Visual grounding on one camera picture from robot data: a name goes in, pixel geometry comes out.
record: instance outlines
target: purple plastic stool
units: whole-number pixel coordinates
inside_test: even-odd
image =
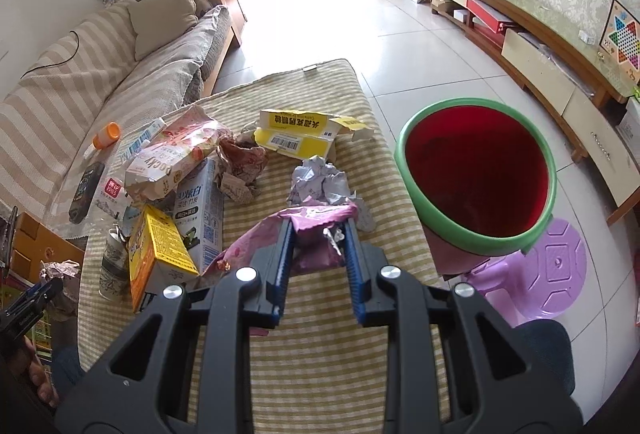
[[[517,251],[491,258],[463,279],[514,326],[514,321],[550,319],[566,311],[578,298],[586,273],[580,234],[567,221],[553,219],[527,255]],[[518,320],[515,310],[524,320]]]

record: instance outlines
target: green rim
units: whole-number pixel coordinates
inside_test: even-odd
[[[414,181],[413,176],[409,172],[409,167],[404,155],[404,149],[406,147],[406,141],[409,138],[409,134],[414,127],[420,123],[423,119],[428,117],[434,112],[443,109],[450,109],[450,107],[457,107],[462,105],[475,105],[480,107],[487,107],[489,109],[498,110],[503,114],[511,116],[518,121],[524,128],[529,131],[533,138],[540,146],[540,150],[545,159],[546,168],[549,178],[548,193],[546,195],[546,204],[540,214],[540,217],[536,224],[534,224],[527,231],[515,235],[513,237],[489,237],[487,235],[481,235],[475,233],[463,226],[460,226],[455,221],[452,221],[444,213],[438,210],[433,203],[428,200],[422,193],[418,185]],[[549,221],[552,218],[552,210],[554,202],[556,200],[556,162],[554,161],[553,154],[549,150],[549,146],[546,140],[540,133],[540,131],[525,118],[522,114],[513,110],[511,107],[490,99],[482,98],[456,98],[447,99],[434,103],[424,109],[420,110],[414,115],[402,128],[400,137],[396,145],[394,152],[396,164],[400,170],[400,175],[406,186],[409,196],[414,202],[416,211],[420,220],[428,226],[437,235],[444,240],[454,245],[457,248],[474,253],[477,255],[487,255],[489,257],[498,257],[500,255],[508,255],[514,251],[523,250],[528,251],[539,237],[544,233]]]

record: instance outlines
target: yellow box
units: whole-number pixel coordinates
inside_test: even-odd
[[[373,130],[352,117],[300,110],[260,111],[254,139],[258,145],[296,159],[327,159],[335,137],[351,133],[352,141],[370,139]]]
[[[129,277],[133,311],[142,311],[164,288],[195,279],[198,270],[174,221],[146,205],[129,240]]]

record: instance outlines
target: toothpaste box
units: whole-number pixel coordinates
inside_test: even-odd
[[[167,286],[198,277],[171,218],[145,205],[129,240],[133,311],[142,311]]]
[[[205,158],[179,184],[174,223],[200,274],[222,250],[224,194],[214,182],[215,155]]]

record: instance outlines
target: silver screw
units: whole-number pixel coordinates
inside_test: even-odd
[[[474,287],[471,286],[471,284],[467,284],[466,282],[456,284],[453,288],[453,291],[456,292],[456,295],[464,298],[470,297],[476,292],[476,290],[474,290]]]
[[[162,295],[164,295],[164,298],[166,299],[177,299],[180,295],[182,295],[182,286],[178,286],[175,284],[167,286],[162,291]]]
[[[398,268],[397,266],[391,266],[391,264],[388,264],[380,268],[380,274],[385,279],[397,279],[401,273],[402,273],[402,270],[400,270],[400,268]]]
[[[236,278],[241,280],[242,282],[249,282],[249,280],[253,280],[258,276],[258,272],[255,271],[251,266],[245,266],[244,268],[240,268],[236,271]]]

